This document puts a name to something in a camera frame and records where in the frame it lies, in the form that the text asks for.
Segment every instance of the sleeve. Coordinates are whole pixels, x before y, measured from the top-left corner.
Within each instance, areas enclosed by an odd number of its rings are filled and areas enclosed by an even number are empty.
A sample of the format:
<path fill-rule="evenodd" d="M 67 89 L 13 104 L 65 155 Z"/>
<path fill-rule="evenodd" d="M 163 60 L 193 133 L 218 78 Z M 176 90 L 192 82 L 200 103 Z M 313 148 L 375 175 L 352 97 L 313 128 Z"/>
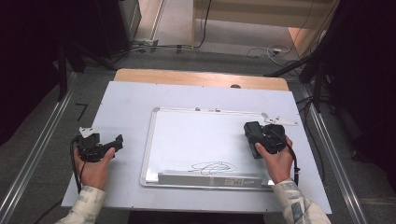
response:
<path fill-rule="evenodd" d="M 70 209 L 69 214 L 57 221 L 56 224 L 94 224 L 105 201 L 105 197 L 106 193 L 104 191 L 84 186 L 78 195 L 75 205 Z"/>
<path fill-rule="evenodd" d="M 273 186 L 287 223 L 331 223 L 321 208 L 307 200 L 291 179 Z"/>

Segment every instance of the floor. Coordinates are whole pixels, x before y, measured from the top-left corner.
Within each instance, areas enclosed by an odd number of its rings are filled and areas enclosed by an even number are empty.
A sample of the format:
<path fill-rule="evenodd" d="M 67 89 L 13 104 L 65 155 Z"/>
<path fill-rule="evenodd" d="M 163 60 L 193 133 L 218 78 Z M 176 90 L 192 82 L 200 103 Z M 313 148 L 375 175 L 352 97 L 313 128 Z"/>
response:
<path fill-rule="evenodd" d="M 181 30 L 179 33 L 176 33 L 177 30 L 173 30 L 171 32 L 172 34 L 167 35 L 165 31 L 171 31 L 171 29 L 164 28 L 166 27 L 166 23 L 169 25 L 169 22 L 165 22 L 166 20 L 163 20 L 163 18 L 170 16 L 164 12 L 172 11 L 172 5 L 167 4 L 182 4 L 181 2 L 189 1 L 175 0 L 164 2 L 164 11 L 161 19 L 158 21 L 158 28 L 153 36 L 153 39 L 159 40 L 159 44 L 188 43 L 190 37 L 183 35 L 183 33 L 190 34 L 190 32 Z M 176 53 L 174 49 L 157 49 L 154 52 L 132 51 L 123 55 L 115 65 L 125 68 L 208 71 L 246 76 L 262 76 L 275 72 L 282 67 L 282 65 L 278 65 L 270 58 L 265 57 L 266 49 L 273 44 L 292 46 L 290 37 L 286 33 L 282 33 L 284 31 L 281 31 L 278 27 L 274 28 L 276 31 L 273 31 L 273 34 L 283 34 L 281 37 L 269 36 L 268 38 L 260 39 L 260 44 L 253 44 L 251 42 L 251 44 L 244 45 L 240 41 L 245 38 L 242 36 L 246 34 L 246 31 L 244 31 L 236 39 L 229 41 L 229 45 L 224 46 L 216 44 L 221 41 L 219 37 L 211 37 L 210 32 L 215 27 L 217 27 L 215 23 L 208 23 L 206 27 L 208 31 L 207 42 L 205 43 L 210 44 L 209 46 L 211 47 L 209 49 L 216 50 L 205 50 L 204 48 L 199 50 L 183 49 L 180 53 Z M 142 39 L 148 41 L 149 36 L 147 38 L 142 37 Z M 249 48 L 255 47 L 263 48 L 263 52 L 255 51 L 255 56 L 257 57 L 248 53 Z M 295 60 L 295 56 L 293 57 L 291 54 L 288 55 L 290 58 L 278 58 L 276 62 L 284 65 L 289 60 Z M 296 102 L 306 97 L 304 93 L 306 86 L 302 86 L 296 77 L 299 72 L 300 70 L 296 70 L 282 76 L 288 81 Z M 15 207 L 11 208 L 14 211 L 9 217 L 8 223 L 34 222 L 48 208 L 62 199 L 72 174 L 68 155 L 70 140 L 78 133 L 78 127 L 89 127 L 92 125 L 102 96 L 105 93 L 106 85 L 108 81 L 114 78 L 114 75 L 114 71 L 108 71 L 104 67 L 92 65 L 86 69 L 84 74 L 73 74 L 69 78 L 70 90 L 72 92 L 68 98 L 68 102 L 63 107 L 64 111 L 62 115 L 55 120 L 57 125 L 52 127 L 51 135 L 47 139 L 48 141 L 43 145 L 44 150 L 40 155 L 41 159 L 35 165 L 31 176 L 27 176 L 29 182 L 25 186 L 22 195 L 20 195 L 21 197 L 15 198 L 17 203 Z M 46 124 L 52 118 L 54 108 L 59 110 L 61 107 L 56 102 L 57 94 L 58 89 L 55 88 L 43 99 L 41 104 L 26 119 L 14 136 L 7 143 L 0 146 L 0 195 L 2 196 L 2 201 L 5 199 L 9 187 L 23 168 L 25 160 L 28 159 L 27 156 L 32 150 L 37 148 L 35 146 L 37 139 L 43 138 L 43 135 L 40 134 L 43 130 L 48 129 Z M 76 104 L 89 105 L 79 121 L 78 117 L 81 115 L 82 108 Z M 353 186 L 365 217 L 365 221 L 357 222 L 350 214 L 346 204 L 346 198 L 340 187 L 342 183 L 340 183 L 334 174 L 334 167 L 331 166 L 330 159 L 328 158 L 329 155 L 326 153 L 321 142 L 322 138 L 318 134 L 313 117 L 309 115 L 307 116 L 307 126 L 313 133 L 313 138 L 309 137 L 309 141 L 314 157 L 316 158 L 318 169 L 320 171 L 322 167 L 324 169 L 324 173 L 321 173 L 321 175 L 325 176 L 324 187 L 333 212 L 332 215 L 329 215 L 330 220 L 332 223 L 395 223 L 396 214 L 394 210 L 396 202 L 394 202 L 394 199 L 396 195 L 390 188 L 384 172 L 371 163 L 362 163 L 350 159 L 353 148 L 342 128 L 342 123 L 336 116 L 332 115 L 332 111 L 327 104 L 322 104 L 321 108 L 323 110 L 321 116 L 330 133 L 339 161 L 342 163 L 346 176 Z M 316 149 L 313 139 L 318 143 L 318 149 Z M 68 210 L 69 208 L 58 206 L 41 223 L 54 223 L 59 218 L 64 217 L 68 213 Z M 128 223 L 129 216 L 130 211 L 104 208 L 97 222 Z M 265 223 L 284 223 L 281 214 L 265 214 L 264 219 Z"/>

